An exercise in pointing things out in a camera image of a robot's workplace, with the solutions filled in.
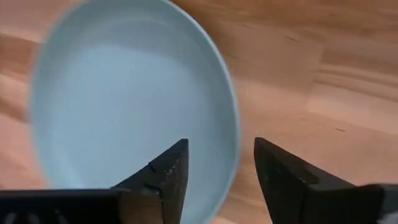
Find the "wooden floor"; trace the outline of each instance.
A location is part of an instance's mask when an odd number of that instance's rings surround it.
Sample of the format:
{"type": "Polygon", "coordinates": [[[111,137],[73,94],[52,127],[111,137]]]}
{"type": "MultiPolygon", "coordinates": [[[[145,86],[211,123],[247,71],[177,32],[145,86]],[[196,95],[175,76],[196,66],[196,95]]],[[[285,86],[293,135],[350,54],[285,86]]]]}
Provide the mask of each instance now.
{"type": "MultiPolygon", "coordinates": [[[[76,1],[0,0],[0,187],[40,188],[29,140],[30,67],[76,1]]],[[[214,224],[271,223],[253,141],[262,136],[355,184],[398,182],[398,3],[178,0],[233,75],[243,158],[214,224]]]]}

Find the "wood grain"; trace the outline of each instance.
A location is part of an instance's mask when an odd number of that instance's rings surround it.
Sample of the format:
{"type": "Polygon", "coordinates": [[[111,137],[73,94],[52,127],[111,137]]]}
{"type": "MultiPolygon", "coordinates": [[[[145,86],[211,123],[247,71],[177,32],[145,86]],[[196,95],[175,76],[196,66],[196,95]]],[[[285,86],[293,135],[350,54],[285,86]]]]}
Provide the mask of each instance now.
{"type": "MultiPolygon", "coordinates": [[[[76,2],[0,0],[5,188],[42,186],[25,122],[31,58],[54,19],[76,2]]],[[[398,182],[398,3],[175,2],[216,42],[239,98],[241,166],[213,224],[271,223],[254,168],[256,136],[355,184],[398,182]]]]}

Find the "plate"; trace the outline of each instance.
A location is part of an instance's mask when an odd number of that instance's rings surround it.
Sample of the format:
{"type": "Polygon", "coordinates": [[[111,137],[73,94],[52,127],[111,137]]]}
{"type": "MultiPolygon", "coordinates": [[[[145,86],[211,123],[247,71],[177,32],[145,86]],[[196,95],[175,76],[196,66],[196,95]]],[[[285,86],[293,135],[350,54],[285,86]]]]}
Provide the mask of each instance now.
{"type": "Polygon", "coordinates": [[[208,34],[162,0],[80,4],[34,74],[33,136],[49,188],[111,187],[189,139],[182,223],[218,211],[239,161],[238,107],[208,34]]]}

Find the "black plastic part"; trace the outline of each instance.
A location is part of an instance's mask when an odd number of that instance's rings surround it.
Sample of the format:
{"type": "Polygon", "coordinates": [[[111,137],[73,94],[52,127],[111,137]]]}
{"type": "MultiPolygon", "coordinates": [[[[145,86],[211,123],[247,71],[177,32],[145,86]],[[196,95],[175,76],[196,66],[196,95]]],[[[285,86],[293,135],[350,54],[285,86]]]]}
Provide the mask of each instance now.
{"type": "Polygon", "coordinates": [[[263,138],[254,159],[274,224],[377,223],[398,211],[398,185],[357,187],[263,138]]]}
{"type": "Polygon", "coordinates": [[[0,191],[1,224],[178,224],[188,181],[181,139],[111,189],[0,191]]]}

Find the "light blue plate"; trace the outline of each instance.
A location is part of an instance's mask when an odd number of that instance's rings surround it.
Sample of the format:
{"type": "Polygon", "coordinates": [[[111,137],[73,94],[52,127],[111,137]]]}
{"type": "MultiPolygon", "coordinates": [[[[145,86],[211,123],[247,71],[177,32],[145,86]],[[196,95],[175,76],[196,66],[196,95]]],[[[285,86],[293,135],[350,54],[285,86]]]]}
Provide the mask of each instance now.
{"type": "Polygon", "coordinates": [[[50,188],[113,186],[181,138],[190,144],[182,223],[210,221],[234,179],[240,132],[228,69],[171,2],[72,10],[44,45],[31,103],[50,188]]]}

